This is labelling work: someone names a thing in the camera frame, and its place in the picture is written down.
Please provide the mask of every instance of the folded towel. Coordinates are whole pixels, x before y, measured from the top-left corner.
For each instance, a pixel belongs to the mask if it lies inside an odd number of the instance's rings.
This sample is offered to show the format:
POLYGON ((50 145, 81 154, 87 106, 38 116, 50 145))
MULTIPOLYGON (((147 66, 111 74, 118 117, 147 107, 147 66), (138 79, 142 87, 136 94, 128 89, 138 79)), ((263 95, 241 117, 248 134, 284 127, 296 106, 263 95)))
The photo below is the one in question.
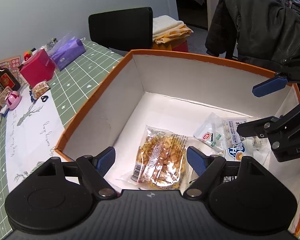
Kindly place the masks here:
POLYGON ((184 24, 183 21, 177 21, 168 15, 159 16, 153 19, 152 35, 156 36, 158 33, 172 29, 180 24, 184 24))
POLYGON ((177 27, 157 34, 159 36, 154 37, 153 41, 156 44, 167 43, 176 39, 188 37, 191 33, 193 33, 193 31, 190 28, 188 28, 185 24, 180 24, 177 27))

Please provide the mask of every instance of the brown liquor bottle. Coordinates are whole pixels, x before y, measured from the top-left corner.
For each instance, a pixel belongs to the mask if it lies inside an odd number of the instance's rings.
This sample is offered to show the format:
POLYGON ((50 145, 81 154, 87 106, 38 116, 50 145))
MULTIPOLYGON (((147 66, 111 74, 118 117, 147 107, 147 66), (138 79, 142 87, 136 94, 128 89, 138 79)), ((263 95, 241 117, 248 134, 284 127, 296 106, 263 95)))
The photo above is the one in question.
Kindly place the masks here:
POLYGON ((9 86, 12 90, 18 91, 21 87, 20 83, 11 74, 11 72, 4 67, 0 67, 0 84, 5 88, 9 86))

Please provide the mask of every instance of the gray floor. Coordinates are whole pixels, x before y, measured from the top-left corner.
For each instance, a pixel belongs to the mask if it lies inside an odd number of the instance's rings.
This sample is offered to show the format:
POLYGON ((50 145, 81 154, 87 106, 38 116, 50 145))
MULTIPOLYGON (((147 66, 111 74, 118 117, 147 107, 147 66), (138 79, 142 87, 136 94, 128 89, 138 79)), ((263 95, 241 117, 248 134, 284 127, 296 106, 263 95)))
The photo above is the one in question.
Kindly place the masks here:
MULTIPOLYGON (((188 49, 190 53, 208 55, 207 48, 205 47, 208 31, 193 26, 188 26, 193 33, 187 38, 188 49)), ((219 57, 224 58, 226 53, 221 54, 219 57)), ((237 48, 234 49, 234 55, 238 56, 237 48)))

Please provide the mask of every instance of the purple tissue box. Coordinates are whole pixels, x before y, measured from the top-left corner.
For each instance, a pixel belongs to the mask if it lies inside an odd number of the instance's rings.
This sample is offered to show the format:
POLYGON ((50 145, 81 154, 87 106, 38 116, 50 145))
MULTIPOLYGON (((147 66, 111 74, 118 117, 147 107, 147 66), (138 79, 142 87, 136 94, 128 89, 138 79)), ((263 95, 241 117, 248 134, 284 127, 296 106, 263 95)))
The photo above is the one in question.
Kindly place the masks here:
POLYGON ((73 39, 63 46, 61 46, 51 58, 57 65, 59 71, 63 70, 68 66, 72 61, 74 61, 81 54, 85 53, 86 49, 84 48, 82 41, 80 39, 73 39))

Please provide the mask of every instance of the green checkered tablecloth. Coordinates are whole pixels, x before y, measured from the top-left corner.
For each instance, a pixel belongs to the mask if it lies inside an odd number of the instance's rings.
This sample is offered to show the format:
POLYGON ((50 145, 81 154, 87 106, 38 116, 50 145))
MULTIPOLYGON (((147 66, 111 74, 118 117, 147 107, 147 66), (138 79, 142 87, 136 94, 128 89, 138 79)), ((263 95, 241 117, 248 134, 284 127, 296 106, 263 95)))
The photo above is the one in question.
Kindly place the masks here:
MULTIPOLYGON (((122 59, 122 56, 92 41, 83 41, 86 52, 64 70, 55 71, 49 81, 51 94, 66 128, 85 101, 93 94, 100 83, 122 59)), ((0 123, 0 239, 10 231, 4 200, 9 194, 5 158, 6 118, 0 123)))

